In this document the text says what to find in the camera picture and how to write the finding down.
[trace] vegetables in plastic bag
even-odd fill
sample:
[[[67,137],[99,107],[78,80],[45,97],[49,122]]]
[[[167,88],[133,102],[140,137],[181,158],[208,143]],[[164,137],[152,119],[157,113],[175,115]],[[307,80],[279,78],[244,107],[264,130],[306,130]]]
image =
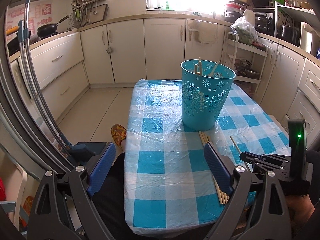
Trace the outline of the vegetables in plastic bag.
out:
[[[243,17],[240,17],[236,22],[230,26],[231,32],[237,33],[239,42],[246,45],[251,45],[253,42],[258,41],[258,33],[251,23]]]

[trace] storage basket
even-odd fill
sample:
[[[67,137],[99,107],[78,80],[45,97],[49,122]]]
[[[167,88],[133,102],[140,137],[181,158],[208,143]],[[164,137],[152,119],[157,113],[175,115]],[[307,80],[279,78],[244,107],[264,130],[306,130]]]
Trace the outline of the storage basket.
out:
[[[236,74],[219,64],[208,77],[216,62],[202,60],[202,75],[194,74],[197,59],[181,63],[182,68],[182,121],[196,131],[210,130],[226,101]]]

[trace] metal screw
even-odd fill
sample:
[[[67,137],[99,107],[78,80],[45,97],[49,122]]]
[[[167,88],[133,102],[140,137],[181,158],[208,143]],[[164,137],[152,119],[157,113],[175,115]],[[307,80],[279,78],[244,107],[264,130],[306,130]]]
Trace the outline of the metal screw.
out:
[[[50,177],[52,174],[53,174],[52,171],[47,171],[47,172],[45,173],[45,175],[46,175],[47,177]]]
[[[275,176],[275,173],[273,171],[268,171],[267,174],[270,176],[270,177],[274,177]]]
[[[76,171],[78,171],[78,172],[84,171],[84,166],[80,165],[80,166],[76,167]]]
[[[236,171],[238,171],[238,172],[244,172],[244,171],[245,171],[245,168],[242,167],[242,166],[237,166],[237,167],[236,167]]]

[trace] blue checkered tablecloth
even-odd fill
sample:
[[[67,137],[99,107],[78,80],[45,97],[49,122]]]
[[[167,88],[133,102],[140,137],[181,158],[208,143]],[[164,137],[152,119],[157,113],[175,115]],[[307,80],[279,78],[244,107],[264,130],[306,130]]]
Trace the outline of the blue checkered tablecloth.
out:
[[[124,162],[125,220],[132,231],[166,236],[217,220],[220,205],[199,133],[181,120],[181,81],[140,80],[132,93]],[[289,155],[289,140],[233,84],[214,129],[219,152],[240,164],[241,151]]]

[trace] countertop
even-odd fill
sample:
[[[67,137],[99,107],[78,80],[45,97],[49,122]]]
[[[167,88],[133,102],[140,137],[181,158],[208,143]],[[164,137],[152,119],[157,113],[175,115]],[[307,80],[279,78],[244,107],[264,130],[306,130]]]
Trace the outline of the countertop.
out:
[[[43,45],[43,44],[45,44],[45,43],[47,43],[49,41],[53,41],[55,39],[70,35],[72,33],[82,32],[82,31],[85,31],[85,30],[88,30],[88,29],[91,29],[91,28],[94,28],[94,27],[101,26],[101,25],[115,23],[115,22],[129,21],[129,20],[153,19],[153,18],[173,18],[173,19],[190,19],[190,20],[201,19],[201,20],[204,20],[204,21],[207,21],[207,22],[217,23],[217,24],[224,25],[224,26],[227,26],[227,27],[231,26],[231,23],[229,23],[229,22],[225,22],[225,21],[218,20],[218,19],[213,19],[213,18],[208,18],[208,17],[200,18],[197,15],[178,14],[178,13],[177,14],[169,14],[169,13],[139,14],[139,15],[132,15],[132,16],[125,16],[125,17],[119,17],[119,18],[114,18],[114,19],[108,19],[108,20],[105,20],[105,21],[101,21],[101,22],[97,22],[97,23],[94,23],[94,24],[90,24],[88,26],[85,26],[85,27],[82,27],[82,28],[79,28],[79,29],[74,29],[74,30],[71,30],[69,32],[59,33],[59,34],[57,34],[55,36],[52,36],[50,38],[46,38],[46,39],[44,39],[42,41],[38,41],[38,42],[30,45],[30,49],[34,49],[34,48],[39,47],[39,46],[41,46],[41,45]],[[316,64],[317,66],[320,67],[320,60],[317,59],[316,57],[312,56],[311,54],[307,53],[303,49],[300,49],[299,47],[294,46],[291,43],[288,43],[286,41],[280,40],[280,39],[278,39],[276,37],[272,37],[272,36],[269,36],[269,35],[266,35],[266,34],[263,34],[263,33],[258,33],[258,36],[261,37],[261,38],[265,38],[265,39],[268,39],[270,41],[276,42],[276,43],[278,43],[280,45],[283,45],[283,46],[285,46],[285,47],[287,47],[287,48],[289,48],[289,49],[301,54],[302,56],[304,56],[305,58],[309,59],[311,62],[313,62],[314,64]],[[17,52],[15,54],[13,54],[12,56],[10,56],[10,58],[9,58],[10,62],[16,60],[18,57],[20,57],[20,52]]]

